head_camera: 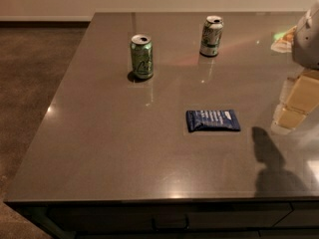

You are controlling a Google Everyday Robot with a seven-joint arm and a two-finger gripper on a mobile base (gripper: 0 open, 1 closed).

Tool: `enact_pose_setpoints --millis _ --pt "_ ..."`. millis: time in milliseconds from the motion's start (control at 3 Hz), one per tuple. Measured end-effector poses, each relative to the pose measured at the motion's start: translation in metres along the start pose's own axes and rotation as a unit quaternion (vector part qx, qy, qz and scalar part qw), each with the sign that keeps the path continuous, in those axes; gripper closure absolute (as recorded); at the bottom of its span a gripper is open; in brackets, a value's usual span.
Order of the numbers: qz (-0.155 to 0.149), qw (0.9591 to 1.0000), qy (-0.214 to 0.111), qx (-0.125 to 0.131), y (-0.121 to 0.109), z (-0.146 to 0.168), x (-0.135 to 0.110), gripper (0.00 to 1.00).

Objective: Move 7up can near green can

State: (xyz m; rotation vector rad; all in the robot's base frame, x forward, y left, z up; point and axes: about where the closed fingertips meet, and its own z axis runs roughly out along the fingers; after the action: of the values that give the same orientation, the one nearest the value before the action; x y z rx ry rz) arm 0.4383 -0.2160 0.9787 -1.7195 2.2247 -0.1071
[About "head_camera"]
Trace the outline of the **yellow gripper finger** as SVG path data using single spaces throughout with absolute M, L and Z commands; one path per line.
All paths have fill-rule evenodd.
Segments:
M 287 78 L 279 101 L 276 124 L 297 128 L 319 106 L 319 71 L 305 69 L 297 78 Z

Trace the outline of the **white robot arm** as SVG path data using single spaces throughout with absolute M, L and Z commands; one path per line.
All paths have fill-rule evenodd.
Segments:
M 271 47 L 274 51 L 291 50 L 292 60 L 303 68 L 296 78 L 284 81 L 272 130 L 286 134 L 296 129 L 319 105 L 319 1 Z

